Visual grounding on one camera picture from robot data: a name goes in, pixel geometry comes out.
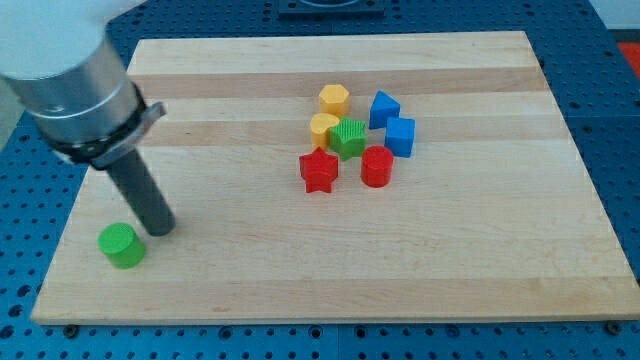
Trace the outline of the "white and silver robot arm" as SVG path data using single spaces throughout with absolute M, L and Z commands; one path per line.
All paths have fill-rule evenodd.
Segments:
M 135 165 L 148 106 L 106 32 L 142 0 L 1 0 L 1 77 L 69 163 Z

